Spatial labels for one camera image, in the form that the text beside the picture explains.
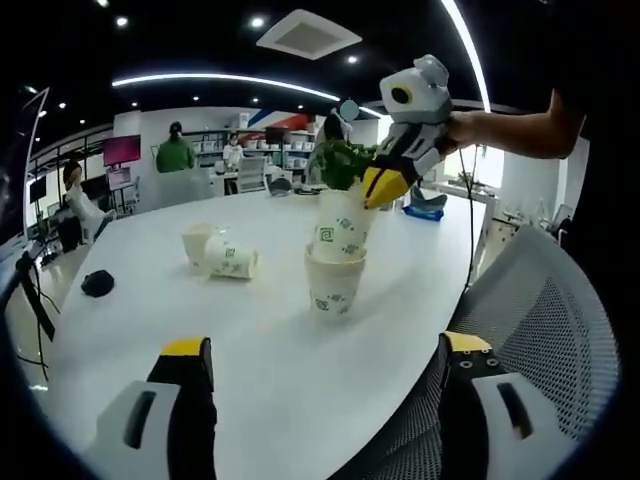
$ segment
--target pink screen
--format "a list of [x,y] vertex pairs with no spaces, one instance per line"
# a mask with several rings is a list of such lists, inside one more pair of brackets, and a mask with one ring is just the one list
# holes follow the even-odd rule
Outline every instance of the pink screen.
[[140,160],[140,135],[113,137],[104,142],[104,165]]

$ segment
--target yellow pad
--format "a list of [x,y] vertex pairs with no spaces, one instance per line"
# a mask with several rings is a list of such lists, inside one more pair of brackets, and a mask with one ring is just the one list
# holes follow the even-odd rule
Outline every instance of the yellow pad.
[[444,332],[444,334],[449,339],[452,352],[491,350],[491,345],[475,335],[456,332]]
[[[380,169],[377,167],[369,167],[365,170],[363,195],[367,195],[369,187],[374,182],[379,171]],[[407,193],[410,187],[411,185],[407,185],[407,182],[405,182],[400,172],[397,170],[385,170],[375,183],[369,197],[366,198],[365,206],[367,208],[376,208],[385,203],[392,202]]]
[[182,357],[185,355],[200,355],[200,345],[206,337],[181,338],[166,345],[160,355],[170,355]]

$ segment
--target tipped-over paper cup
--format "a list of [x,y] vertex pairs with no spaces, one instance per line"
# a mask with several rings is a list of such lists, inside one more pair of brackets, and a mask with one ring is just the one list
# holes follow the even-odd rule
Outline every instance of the tipped-over paper cup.
[[204,247],[214,233],[213,225],[208,223],[197,223],[182,233],[182,243],[189,264],[197,271],[203,271]]
[[205,245],[204,262],[213,275],[253,278],[258,259],[258,252],[224,236],[214,235]]
[[340,322],[349,317],[364,270],[367,250],[360,258],[344,263],[326,263],[311,255],[311,245],[305,250],[309,280],[309,296],[313,316],[327,322]]
[[313,258],[335,263],[361,258],[373,215],[373,210],[365,210],[360,191],[322,192],[312,241]]

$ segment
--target led strip light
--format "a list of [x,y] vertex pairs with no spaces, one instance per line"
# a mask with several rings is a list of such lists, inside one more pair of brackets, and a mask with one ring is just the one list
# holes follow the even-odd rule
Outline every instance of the led strip light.
[[482,105],[484,107],[485,112],[491,111],[491,104],[489,103],[489,93],[487,92],[487,84],[484,81],[484,74],[482,73],[482,66],[480,65],[480,58],[478,57],[478,52],[476,51],[476,46],[473,44],[473,40],[471,40],[471,34],[469,33],[469,29],[467,28],[467,24],[464,23],[464,19],[462,18],[462,14],[456,5],[454,0],[440,0],[442,5],[447,10],[449,17],[451,17],[451,21],[458,30],[458,34],[462,39],[462,43],[464,44],[464,48],[467,51],[467,55],[469,56],[469,61],[471,61],[471,66],[473,67],[473,73],[476,76],[476,81],[478,82],[478,89],[480,90],[480,98],[482,99]]
[[[332,100],[334,102],[340,101],[340,97],[336,95],[331,95],[330,93],[302,87],[300,85],[295,85],[293,83],[279,82],[277,80],[269,80],[267,78],[245,77],[242,75],[228,75],[225,73],[165,73],[160,75],[145,75],[142,77],[133,77],[133,78],[126,78],[124,80],[115,80],[114,82],[111,83],[111,85],[117,88],[117,87],[122,87],[124,85],[131,85],[134,83],[155,82],[159,80],[188,79],[188,78],[236,80],[239,82],[260,83],[263,85],[271,85],[273,87],[288,88],[290,90],[296,90],[298,92],[308,93],[310,95],[315,95],[316,97]],[[384,116],[381,113],[376,112],[375,110],[371,110],[370,108],[367,108],[367,107],[359,107],[359,108],[361,111],[378,118],[382,118]]]

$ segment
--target robotic hand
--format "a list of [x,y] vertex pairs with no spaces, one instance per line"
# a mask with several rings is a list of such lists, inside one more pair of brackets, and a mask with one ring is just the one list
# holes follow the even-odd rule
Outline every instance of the robotic hand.
[[393,124],[373,164],[364,174],[366,208],[376,208],[409,191],[411,185],[440,162],[446,121],[453,104],[449,72],[433,55],[414,67],[383,78],[382,101]]

